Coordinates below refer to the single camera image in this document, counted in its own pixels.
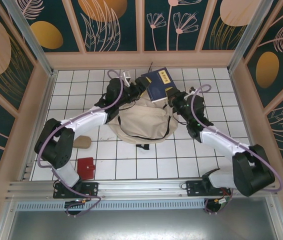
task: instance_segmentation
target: white tiled floor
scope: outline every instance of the white tiled floor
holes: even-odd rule
[[[129,69],[132,78],[147,71],[146,68]],[[249,144],[226,68],[168,68],[168,71],[181,91],[210,84],[211,91],[203,94],[206,116],[221,132]],[[109,80],[107,70],[60,71],[47,119],[68,119],[88,110],[105,92]],[[231,164],[211,147],[191,139],[186,126],[181,124],[169,139],[151,144],[150,150],[119,140],[108,125],[96,127],[84,135],[91,138],[91,146],[73,148],[71,163],[77,169],[77,159],[93,157],[95,180],[191,178]],[[53,179],[49,169],[39,168],[36,162],[34,166],[32,181]]]

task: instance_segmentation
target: book cover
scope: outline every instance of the book cover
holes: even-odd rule
[[[147,92],[152,103],[167,99],[165,89],[176,87],[166,67],[142,74],[141,76],[151,80]]]

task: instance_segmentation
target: enclosure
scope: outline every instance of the enclosure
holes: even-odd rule
[[[0,0],[0,240],[283,240],[283,189],[235,189],[217,216],[205,196],[188,196],[186,181],[232,162],[191,138],[183,118],[149,150],[107,124],[86,132],[91,146],[70,162],[77,171],[93,157],[87,183],[102,201],[83,220],[64,214],[69,200],[53,198],[57,178],[34,151],[46,121],[93,107],[108,70],[134,80],[163,67],[180,91],[211,85],[205,116],[263,146],[283,182],[283,0]]]

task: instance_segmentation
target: yellow label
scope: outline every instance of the yellow label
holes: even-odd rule
[[[159,73],[159,76],[161,77],[163,84],[170,84],[171,83],[171,80],[167,76],[167,73],[166,73],[165,70],[161,70],[158,73]]]

